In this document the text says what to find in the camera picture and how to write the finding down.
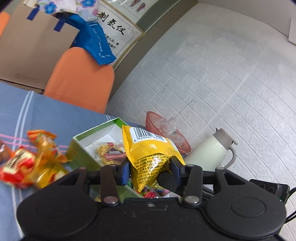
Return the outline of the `yellow snack bag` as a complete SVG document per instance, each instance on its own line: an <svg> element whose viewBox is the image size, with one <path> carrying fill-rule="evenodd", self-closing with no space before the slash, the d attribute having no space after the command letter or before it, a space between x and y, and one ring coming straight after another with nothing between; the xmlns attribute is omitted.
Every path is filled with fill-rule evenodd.
<svg viewBox="0 0 296 241"><path fill-rule="evenodd" d="M122 138L137 192L153 185L159 173L169 170L171 157L185 165L178 148L168 138L132 126L122 126Z"/></svg>

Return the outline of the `orange yellow snack packet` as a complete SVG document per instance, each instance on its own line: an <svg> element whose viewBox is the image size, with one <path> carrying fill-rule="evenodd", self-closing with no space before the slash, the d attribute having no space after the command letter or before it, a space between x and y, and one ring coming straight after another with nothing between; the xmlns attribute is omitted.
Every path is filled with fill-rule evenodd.
<svg viewBox="0 0 296 241"><path fill-rule="evenodd" d="M21 168L23 185L34 185L42 189L68 174L63 164L69 162L69 159L55 143L55 134L45 130L31 130L27 131L27 136L37 147L37 152L32 168Z"/></svg>

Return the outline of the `cookie snack packet in box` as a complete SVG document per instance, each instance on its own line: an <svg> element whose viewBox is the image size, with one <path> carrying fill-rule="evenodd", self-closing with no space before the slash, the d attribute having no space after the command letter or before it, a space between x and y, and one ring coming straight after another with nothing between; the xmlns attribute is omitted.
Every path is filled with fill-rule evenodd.
<svg viewBox="0 0 296 241"><path fill-rule="evenodd" d="M120 165L126 158L122 143L98 143L94 150L96 160L103 166Z"/></svg>

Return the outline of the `green white snack box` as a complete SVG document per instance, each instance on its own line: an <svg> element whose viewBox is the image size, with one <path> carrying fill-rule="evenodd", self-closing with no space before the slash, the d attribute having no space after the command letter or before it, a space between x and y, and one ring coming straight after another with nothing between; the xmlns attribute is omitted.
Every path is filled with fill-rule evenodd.
<svg viewBox="0 0 296 241"><path fill-rule="evenodd" d="M182 166L184 159L168 138L141 127L127 125L120 118L109 120L73 137L66 153L70 167L98 171L115 166L119 198L158 198L167 194L158 187L152 191L159 173L170 171L171 157Z"/></svg>

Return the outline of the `white kettle jug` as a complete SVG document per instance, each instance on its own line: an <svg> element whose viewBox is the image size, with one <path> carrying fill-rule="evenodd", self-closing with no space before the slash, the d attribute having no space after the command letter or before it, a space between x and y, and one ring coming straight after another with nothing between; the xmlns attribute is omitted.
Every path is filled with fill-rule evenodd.
<svg viewBox="0 0 296 241"><path fill-rule="evenodd" d="M227 152L231 151L232 158L223 167L227 169L234 164L237 158L236 150L232 147L233 144L237 145L237 142L224 129L216 128L216 132L192 150L184 158L184 161L187 165L200 166L204 171L214 171L225 158Z"/></svg>

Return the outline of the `red translucent bowl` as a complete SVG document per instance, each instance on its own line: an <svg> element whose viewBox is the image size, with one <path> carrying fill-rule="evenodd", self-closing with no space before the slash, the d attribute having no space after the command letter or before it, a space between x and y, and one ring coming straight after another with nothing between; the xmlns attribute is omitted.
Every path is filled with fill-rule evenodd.
<svg viewBox="0 0 296 241"><path fill-rule="evenodd" d="M146 115L145 128L149 132L172 140L181 154L191 152L190 144L177 129L176 118L166 119L155 112L148 111Z"/></svg>

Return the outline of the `red snack packet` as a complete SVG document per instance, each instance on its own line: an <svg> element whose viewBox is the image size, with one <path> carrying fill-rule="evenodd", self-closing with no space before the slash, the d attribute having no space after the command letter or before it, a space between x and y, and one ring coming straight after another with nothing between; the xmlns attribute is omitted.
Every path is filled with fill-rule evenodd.
<svg viewBox="0 0 296 241"><path fill-rule="evenodd" d="M28 178L34 168L35 153L20 146L16 151L1 141L1 181L16 188L25 189L33 182Z"/></svg>

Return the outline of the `right orange chair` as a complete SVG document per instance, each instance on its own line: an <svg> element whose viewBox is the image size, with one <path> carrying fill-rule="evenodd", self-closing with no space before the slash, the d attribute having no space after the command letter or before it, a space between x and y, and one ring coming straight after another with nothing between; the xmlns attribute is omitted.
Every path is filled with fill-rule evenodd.
<svg viewBox="0 0 296 241"><path fill-rule="evenodd" d="M105 113L114 77L111 65L99 65L86 50L73 47L57 62L44 95L97 113Z"/></svg>

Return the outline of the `orange chair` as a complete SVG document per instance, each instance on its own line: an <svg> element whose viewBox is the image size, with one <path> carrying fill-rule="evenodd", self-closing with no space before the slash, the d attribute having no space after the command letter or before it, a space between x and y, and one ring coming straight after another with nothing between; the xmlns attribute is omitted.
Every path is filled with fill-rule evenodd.
<svg viewBox="0 0 296 241"><path fill-rule="evenodd" d="M10 15L5 12L0 13L0 37L3 34L4 29L6 28L6 25L8 24L10 20Z"/></svg>
<svg viewBox="0 0 296 241"><path fill-rule="evenodd" d="M73 47L57 62L44 95L97 113L105 113L114 77L111 65L99 65L86 50Z"/></svg>

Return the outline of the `blue plastic bag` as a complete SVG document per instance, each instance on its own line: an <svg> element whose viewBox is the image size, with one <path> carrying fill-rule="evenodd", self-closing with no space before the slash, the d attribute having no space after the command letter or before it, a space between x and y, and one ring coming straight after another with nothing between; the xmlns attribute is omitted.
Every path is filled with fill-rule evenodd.
<svg viewBox="0 0 296 241"><path fill-rule="evenodd" d="M77 14L61 13L56 17L79 30L71 47L79 47L87 51L99 65L111 64L116 57L97 21L86 22Z"/></svg>

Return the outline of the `calligraphy poster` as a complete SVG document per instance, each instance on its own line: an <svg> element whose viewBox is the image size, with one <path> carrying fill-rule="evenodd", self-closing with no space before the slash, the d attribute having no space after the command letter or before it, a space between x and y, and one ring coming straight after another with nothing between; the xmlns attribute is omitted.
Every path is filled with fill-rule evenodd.
<svg viewBox="0 0 296 241"><path fill-rule="evenodd" d="M116 68L145 33L107 1L99 2L98 23L116 57L111 65Z"/></svg>

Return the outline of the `brown cardboard sheet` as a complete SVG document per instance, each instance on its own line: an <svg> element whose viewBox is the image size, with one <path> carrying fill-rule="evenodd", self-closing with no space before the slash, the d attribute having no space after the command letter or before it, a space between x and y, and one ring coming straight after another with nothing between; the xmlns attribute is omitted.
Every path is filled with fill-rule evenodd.
<svg viewBox="0 0 296 241"><path fill-rule="evenodd" d="M1 35L1 79L44 89L78 33L64 20L19 4Z"/></svg>

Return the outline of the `floral patterned bag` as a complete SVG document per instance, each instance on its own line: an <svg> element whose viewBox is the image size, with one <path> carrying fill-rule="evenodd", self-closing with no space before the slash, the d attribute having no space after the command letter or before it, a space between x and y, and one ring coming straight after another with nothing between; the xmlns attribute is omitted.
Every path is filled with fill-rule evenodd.
<svg viewBox="0 0 296 241"><path fill-rule="evenodd" d="M37 1L37 5L49 15L57 13L78 14L87 22L98 19L99 1L97 0L41 0Z"/></svg>

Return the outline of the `left orange chair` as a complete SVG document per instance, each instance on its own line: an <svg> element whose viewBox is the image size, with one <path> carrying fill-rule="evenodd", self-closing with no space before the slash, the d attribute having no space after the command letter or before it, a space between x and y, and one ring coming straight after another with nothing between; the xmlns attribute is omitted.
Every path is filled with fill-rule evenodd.
<svg viewBox="0 0 296 241"><path fill-rule="evenodd" d="M0 37L3 34L4 29L6 28L6 25L8 24L10 20L10 15L5 12L0 13Z"/></svg>

